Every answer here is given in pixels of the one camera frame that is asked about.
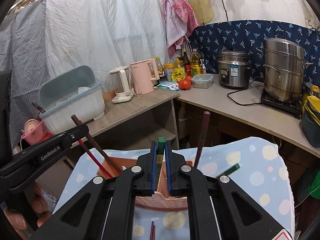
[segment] brown basket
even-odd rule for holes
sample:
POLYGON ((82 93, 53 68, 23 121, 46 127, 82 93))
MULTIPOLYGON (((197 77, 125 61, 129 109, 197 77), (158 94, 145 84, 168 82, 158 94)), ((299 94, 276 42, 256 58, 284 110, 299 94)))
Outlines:
MULTIPOLYGON (((136 165, 137 160, 119 157, 110 157, 119 167, 126 168, 136 165)), ((192 161, 186 161, 187 165, 193 166, 192 161)), ((116 170, 111 167, 105 160, 102 166, 106 168, 111 175, 117 174, 116 170)), ((105 177, 103 172, 98 169, 97 175, 105 177)), ((170 197, 167 188, 167 173, 165 162, 162 163, 157 191, 152 197, 136 197, 135 205, 142 208, 153 209, 158 211, 181 211, 187 210, 186 197, 170 197)))

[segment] wet wipes package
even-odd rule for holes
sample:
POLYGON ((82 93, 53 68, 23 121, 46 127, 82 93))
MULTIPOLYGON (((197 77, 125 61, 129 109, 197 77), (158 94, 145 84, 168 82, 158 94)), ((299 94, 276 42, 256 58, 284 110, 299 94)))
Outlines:
POLYGON ((164 89, 171 90, 171 91, 180 90, 177 82, 164 82, 164 83, 157 85, 157 87, 164 88, 164 89))

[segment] glass kettle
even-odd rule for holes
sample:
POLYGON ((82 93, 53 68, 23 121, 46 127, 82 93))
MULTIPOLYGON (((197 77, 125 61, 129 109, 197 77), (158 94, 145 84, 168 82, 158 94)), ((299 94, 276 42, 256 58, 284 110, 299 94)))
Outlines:
POLYGON ((109 72, 109 86, 115 90, 116 97, 112 99, 114 104, 128 102, 133 97, 133 80, 129 66, 114 68, 109 72))

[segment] blue patterned cloth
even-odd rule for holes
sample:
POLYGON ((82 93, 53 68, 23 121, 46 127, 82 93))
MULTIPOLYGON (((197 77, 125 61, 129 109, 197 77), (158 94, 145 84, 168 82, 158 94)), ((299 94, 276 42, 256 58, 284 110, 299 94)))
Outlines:
POLYGON ((191 46, 204 58, 208 73, 218 73, 221 50, 234 48, 251 56, 251 77, 260 76, 260 82, 264 82, 263 54, 256 47, 263 48, 263 40, 268 38, 285 38, 303 47, 306 61, 318 68, 314 71, 309 66, 304 81, 320 85, 320 33, 316 30, 276 21, 242 20, 199 26, 189 37, 191 46))

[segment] light blue tablecloth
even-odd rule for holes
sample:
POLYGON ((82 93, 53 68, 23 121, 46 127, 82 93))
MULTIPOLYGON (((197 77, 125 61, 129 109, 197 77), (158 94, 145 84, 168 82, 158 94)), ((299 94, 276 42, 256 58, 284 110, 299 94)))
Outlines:
MULTIPOLYGON (((149 149, 134 151, 105 150, 109 156, 138 158, 149 149)), ((96 149, 91 152, 102 163, 96 149)), ((196 148, 175 151, 186 160, 196 157, 196 148)), ((278 154, 278 146, 264 139, 250 137, 226 145, 203 148, 198 168, 204 175, 215 177, 234 164, 240 169, 230 175, 248 195, 294 235, 294 203, 287 168, 278 154)), ((73 170, 55 208, 58 210, 97 174, 98 167, 83 155, 73 170)), ((159 212, 135 207, 133 240, 148 240, 151 221, 156 225, 157 240, 189 239, 188 212, 159 212)))

